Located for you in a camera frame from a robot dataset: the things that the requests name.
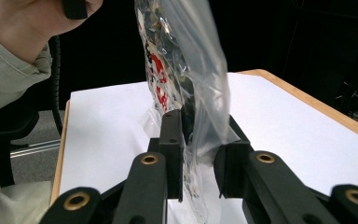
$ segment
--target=chair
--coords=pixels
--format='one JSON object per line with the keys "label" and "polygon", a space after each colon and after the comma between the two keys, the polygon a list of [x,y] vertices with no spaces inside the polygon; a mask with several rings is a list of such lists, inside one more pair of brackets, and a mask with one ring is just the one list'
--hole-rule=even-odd
{"label": "chair", "polygon": [[[60,39],[54,36],[49,40],[50,51],[53,57],[51,74],[51,110],[59,134],[62,131],[62,122],[58,107],[58,90],[60,77]],[[0,186],[14,184],[11,169],[10,152],[25,146],[15,146],[11,141],[26,137],[39,121],[38,109],[32,105],[10,104],[0,109]]]}

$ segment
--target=plastic bag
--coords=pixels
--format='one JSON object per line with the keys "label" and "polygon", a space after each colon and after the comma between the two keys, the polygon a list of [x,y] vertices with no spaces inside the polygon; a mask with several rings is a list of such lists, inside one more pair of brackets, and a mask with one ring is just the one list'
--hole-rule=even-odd
{"label": "plastic bag", "polygon": [[146,80],[160,114],[144,118],[144,128],[155,132],[145,125],[160,125],[164,113],[181,109],[185,193],[199,223],[205,223],[197,164],[213,163],[219,146],[239,139],[229,127],[227,62],[209,3],[135,0],[135,14],[145,48]]}

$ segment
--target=person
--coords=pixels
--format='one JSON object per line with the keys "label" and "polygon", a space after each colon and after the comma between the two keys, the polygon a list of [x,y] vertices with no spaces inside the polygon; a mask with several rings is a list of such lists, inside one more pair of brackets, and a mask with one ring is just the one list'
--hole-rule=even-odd
{"label": "person", "polygon": [[[103,0],[86,0],[88,16]],[[48,41],[85,20],[65,17],[62,1],[0,0],[0,108],[50,76]],[[0,223],[39,223],[47,212],[51,182],[0,187]]]}

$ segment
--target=white sleeve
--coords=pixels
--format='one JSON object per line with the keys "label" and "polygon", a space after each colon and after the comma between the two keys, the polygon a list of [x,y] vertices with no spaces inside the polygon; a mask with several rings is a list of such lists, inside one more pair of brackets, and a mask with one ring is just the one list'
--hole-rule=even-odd
{"label": "white sleeve", "polygon": [[51,181],[0,187],[0,224],[38,224],[49,208]]}
{"label": "white sleeve", "polygon": [[35,83],[49,78],[51,63],[48,45],[34,64],[29,64],[0,44],[0,108],[19,99]]}

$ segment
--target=white paper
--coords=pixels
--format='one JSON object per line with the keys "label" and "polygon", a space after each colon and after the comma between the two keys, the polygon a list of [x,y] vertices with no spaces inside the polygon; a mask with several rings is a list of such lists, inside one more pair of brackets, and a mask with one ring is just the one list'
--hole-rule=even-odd
{"label": "white paper", "polygon": [[[276,153],[326,195],[337,184],[358,185],[358,134],[262,77],[230,73],[228,81],[230,114],[255,150]],[[151,105],[145,82],[73,92],[60,193],[80,186],[102,193],[125,180],[147,150],[139,120]],[[246,223],[241,200],[218,199],[212,167],[205,169],[211,223]],[[169,201],[168,223],[191,223],[188,209],[186,199]]]}

